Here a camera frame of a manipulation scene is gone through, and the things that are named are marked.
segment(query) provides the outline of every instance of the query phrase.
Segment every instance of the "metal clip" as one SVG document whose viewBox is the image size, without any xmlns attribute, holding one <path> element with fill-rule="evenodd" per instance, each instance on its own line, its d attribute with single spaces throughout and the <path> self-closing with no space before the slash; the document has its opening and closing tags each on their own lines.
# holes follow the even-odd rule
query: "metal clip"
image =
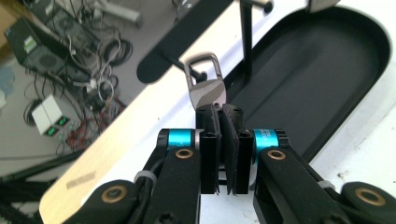
<svg viewBox="0 0 396 224">
<path fill-rule="evenodd" d="M 197 83 L 195 86 L 192 83 L 191 66 L 195 63 L 211 60 L 216 72 L 217 79 L 207 80 Z M 189 87 L 190 99 L 192 106 L 196 110 L 202 105 L 222 106 L 226 103 L 226 90 L 221 74 L 219 60 L 213 53 L 199 55 L 185 62 L 184 72 L 186 74 L 187 85 Z"/>
</svg>

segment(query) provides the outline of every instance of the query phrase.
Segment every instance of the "cable tie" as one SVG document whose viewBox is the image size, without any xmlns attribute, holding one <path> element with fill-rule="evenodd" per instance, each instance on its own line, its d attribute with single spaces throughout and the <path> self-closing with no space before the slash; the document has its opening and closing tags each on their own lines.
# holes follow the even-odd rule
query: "cable tie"
<svg viewBox="0 0 396 224">
<path fill-rule="evenodd" d="M 157 182 L 157 176 L 148 170 L 142 170 L 137 172 L 136 176 L 134 177 L 134 182 L 136 183 L 137 179 L 142 176 L 151 179 L 152 185 L 155 186 L 155 183 Z"/>
<path fill-rule="evenodd" d="M 334 184 L 332 184 L 332 182 L 330 182 L 329 180 L 320 180 L 318 182 L 318 185 L 323 189 L 334 189 L 335 190 Z"/>
</svg>

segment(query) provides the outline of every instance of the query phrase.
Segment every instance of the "gray floor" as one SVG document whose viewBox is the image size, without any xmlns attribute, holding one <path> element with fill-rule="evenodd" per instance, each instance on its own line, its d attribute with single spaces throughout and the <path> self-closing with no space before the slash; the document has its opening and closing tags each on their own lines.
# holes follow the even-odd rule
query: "gray floor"
<svg viewBox="0 0 396 224">
<path fill-rule="evenodd" d="M 139 10 L 143 16 L 143 25 L 138 28 L 132 22 L 123 21 L 106 16 L 106 21 L 117 25 L 121 30 L 121 37 L 128 39 L 134 46 L 134 52 L 128 62 L 113 68 L 113 74 L 120 80 L 120 99 L 129 104 L 141 92 L 145 85 L 136 77 L 136 68 L 149 50 L 173 27 L 176 9 L 171 0 L 118 0 L 112 1 L 124 7 Z M 24 68 L 15 59 L 9 60 L 0 67 L 11 69 L 15 80 L 14 91 L 7 97 L 7 105 L 0 115 L 0 176 L 19 171 L 32 165 L 39 164 L 49 158 L 36 160 L 4 160 L 7 157 L 54 155 L 59 142 L 45 136 L 40 136 L 35 127 L 28 127 L 22 118 L 23 110 L 30 102 L 24 96 L 25 90 L 34 93 L 28 86 L 33 77 L 24 74 Z M 48 179 L 61 175 L 67 167 L 61 167 L 50 173 L 37 176 L 35 179 Z M 37 209 L 37 203 L 21 204 L 24 212 Z"/>
</svg>

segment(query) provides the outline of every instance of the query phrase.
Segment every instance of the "blue band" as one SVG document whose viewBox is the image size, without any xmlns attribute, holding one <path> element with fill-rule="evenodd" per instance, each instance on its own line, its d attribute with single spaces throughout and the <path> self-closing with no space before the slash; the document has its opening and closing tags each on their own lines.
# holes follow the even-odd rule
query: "blue band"
<svg viewBox="0 0 396 224">
<path fill-rule="evenodd" d="M 254 136 L 256 139 L 256 160 L 259 161 L 260 152 L 267 147 L 279 147 L 277 135 L 273 129 L 254 129 Z"/>
<path fill-rule="evenodd" d="M 191 129 L 169 130 L 168 150 L 173 147 L 190 147 Z"/>
</svg>

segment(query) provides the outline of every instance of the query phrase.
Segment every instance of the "black tray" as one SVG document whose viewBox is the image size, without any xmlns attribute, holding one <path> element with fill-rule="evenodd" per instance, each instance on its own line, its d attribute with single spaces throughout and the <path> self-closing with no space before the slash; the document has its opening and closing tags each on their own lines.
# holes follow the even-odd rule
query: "black tray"
<svg viewBox="0 0 396 224">
<path fill-rule="evenodd" d="M 310 161 L 383 73 L 389 41 L 370 19 L 332 7 L 289 15 L 253 53 L 247 84 L 241 63 L 225 79 L 230 104 L 248 128 L 284 129 Z"/>
</svg>

